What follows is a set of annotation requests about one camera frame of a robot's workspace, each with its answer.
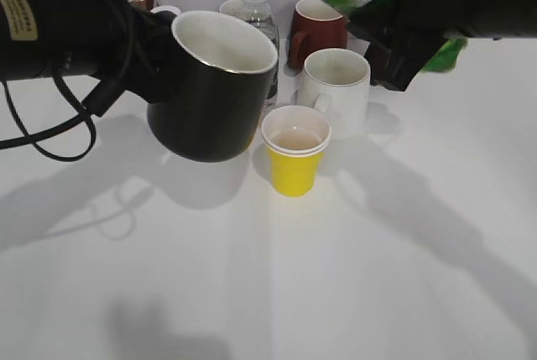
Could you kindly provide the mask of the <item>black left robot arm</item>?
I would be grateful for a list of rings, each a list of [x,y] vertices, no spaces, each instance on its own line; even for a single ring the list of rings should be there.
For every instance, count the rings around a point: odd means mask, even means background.
[[[1,78],[91,76],[99,82],[82,105],[94,115],[125,91],[170,101],[180,94],[174,17],[128,0],[1,0]]]

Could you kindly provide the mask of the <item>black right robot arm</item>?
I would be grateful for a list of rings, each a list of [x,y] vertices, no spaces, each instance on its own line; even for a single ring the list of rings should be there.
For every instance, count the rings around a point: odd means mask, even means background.
[[[535,37],[536,0],[357,0],[348,18],[372,83],[405,91],[450,39]]]

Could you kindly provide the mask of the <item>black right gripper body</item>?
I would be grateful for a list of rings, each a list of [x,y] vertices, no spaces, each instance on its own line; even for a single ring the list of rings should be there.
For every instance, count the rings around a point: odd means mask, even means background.
[[[390,51],[386,69],[390,91],[406,91],[412,80],[448,41],[427,22],[423,0],[357,0],[347,28],[357,37]]]

